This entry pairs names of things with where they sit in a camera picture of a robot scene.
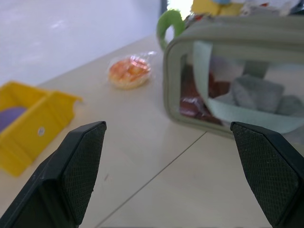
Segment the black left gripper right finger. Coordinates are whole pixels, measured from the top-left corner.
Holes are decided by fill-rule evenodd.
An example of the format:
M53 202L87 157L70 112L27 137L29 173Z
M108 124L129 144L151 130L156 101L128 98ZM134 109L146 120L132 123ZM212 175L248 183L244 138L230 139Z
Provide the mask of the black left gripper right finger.
M304 158L279 133L241 122L230 129L246 180L270 225L304 226Z

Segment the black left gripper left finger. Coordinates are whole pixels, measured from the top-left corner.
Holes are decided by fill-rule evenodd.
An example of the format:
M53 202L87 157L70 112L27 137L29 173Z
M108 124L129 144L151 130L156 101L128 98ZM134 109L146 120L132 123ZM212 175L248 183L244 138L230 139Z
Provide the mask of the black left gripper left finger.
M0 219L2 228L77 228L98 174L106 122L71 130Z

